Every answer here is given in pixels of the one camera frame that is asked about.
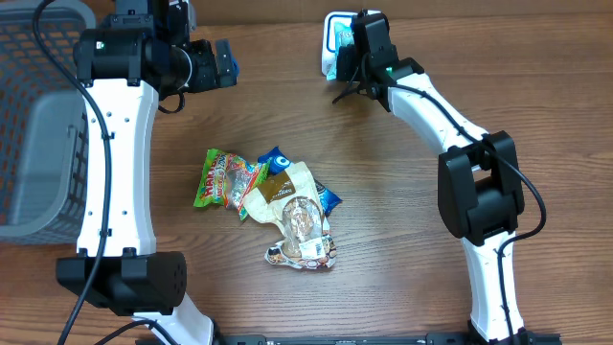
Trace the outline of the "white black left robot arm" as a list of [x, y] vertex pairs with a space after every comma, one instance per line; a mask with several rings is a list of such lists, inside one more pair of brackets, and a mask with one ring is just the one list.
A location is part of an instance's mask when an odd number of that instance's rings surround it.
[[164, 344], [217, 344], [215, 322], [187, 293], [187, 263], [156, 247], [149, 207], [150, 144], [160, 102], [234, 86], [226, 40], [191, 40], [187, 1], [119, 1], [74, 48], [69, 74], [85, 99], [85, 215], [77, 253], [57, 261], [58, 282], [80, 304], [148, 327]]

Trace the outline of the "light teal snack packet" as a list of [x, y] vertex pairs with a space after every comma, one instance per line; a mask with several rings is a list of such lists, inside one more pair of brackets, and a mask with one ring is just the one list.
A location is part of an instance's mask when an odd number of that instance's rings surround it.
[[[343, 25], [336, 25], [336, 38], [337, 42], [340, 44], [340, 47], [354, 44], [352, 26], [346, 27]], [[336, 80], [336, 70], [332, 73], [332, 76], [332, 81]]]

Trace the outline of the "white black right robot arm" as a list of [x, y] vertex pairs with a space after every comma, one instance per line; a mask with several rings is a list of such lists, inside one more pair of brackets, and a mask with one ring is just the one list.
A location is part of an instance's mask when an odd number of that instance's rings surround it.
[[352, 15], [353, 42], [336, 42], [342, 81], [408, 124], [438, 156], [438, 209], [464, 247], [472, 293], [470, 329], [483, 344], [516, 344], [524, 329], [514, 292], [513, 245], [525, 203], [515, 146], [474, 125], [435, 89], [412, 58], [399, 58], [387, 16]]

